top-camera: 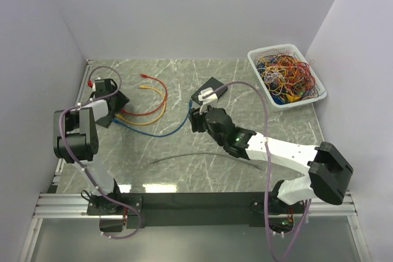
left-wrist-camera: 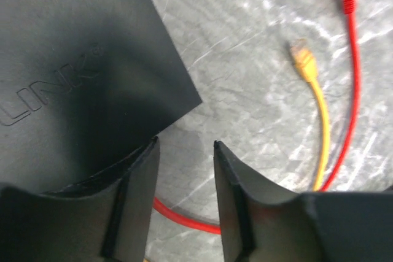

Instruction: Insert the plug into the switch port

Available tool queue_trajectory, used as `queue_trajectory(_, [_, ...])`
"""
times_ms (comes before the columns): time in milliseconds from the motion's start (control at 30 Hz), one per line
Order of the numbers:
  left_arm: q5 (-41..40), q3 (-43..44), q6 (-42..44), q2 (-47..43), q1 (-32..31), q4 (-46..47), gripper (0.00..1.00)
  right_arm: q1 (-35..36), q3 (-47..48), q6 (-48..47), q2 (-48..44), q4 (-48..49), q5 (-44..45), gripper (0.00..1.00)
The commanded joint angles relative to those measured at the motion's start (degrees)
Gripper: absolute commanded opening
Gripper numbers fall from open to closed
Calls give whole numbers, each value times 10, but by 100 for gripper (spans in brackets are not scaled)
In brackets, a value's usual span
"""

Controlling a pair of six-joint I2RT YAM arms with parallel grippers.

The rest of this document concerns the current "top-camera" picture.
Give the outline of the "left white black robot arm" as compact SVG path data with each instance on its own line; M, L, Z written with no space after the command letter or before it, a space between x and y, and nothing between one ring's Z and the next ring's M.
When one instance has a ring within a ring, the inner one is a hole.
M92 210L117 214L123 198L116 180L98 158L96 125L108 127L109 121L129 101L113 79L89 82L93 93L88 101L53 114L53 151L57 158L73 165L90 185L82 191Z

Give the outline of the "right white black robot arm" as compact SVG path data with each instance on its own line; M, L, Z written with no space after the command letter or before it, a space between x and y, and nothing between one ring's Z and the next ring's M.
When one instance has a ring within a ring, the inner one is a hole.
M273 210L284 212L291 205L314 198L335 206L343 203L354 170L333 144L302 145L266 137L236 126L219 108L205 112L192 108L189 120L193 132L207 132L235 158L266 161L300 173L297 179L275 185L270 193Z

